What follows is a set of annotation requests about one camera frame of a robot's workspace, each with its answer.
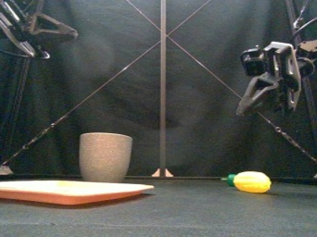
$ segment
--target metal rod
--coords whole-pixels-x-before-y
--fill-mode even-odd
[[[166,0],[161,0],[160,176],[166,177]]]

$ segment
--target dark gray table surface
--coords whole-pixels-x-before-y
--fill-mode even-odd
[[[156,189],[82,206],[0,199],[0,236],[317,236],[317,186],[245,193],[221,181],[126,180]]]

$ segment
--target cup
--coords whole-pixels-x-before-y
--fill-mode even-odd
[[[92,132],[80,139],[80,169],[84,181],[122,182],[132,158],[133,138]]]

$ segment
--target orange tray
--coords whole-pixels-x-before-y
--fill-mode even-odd
[[[152,185],[88,181],[0,181],[0,198],[81,205],[125,198],[154,189]]]

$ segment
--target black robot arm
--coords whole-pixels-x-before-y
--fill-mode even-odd
[[[292,44],[272,42],[243,52],[241,61],[251,81],[237,114],[252,115],[268,109],[295,111],[302,94],[302,79],[315,73],[317,41]]]

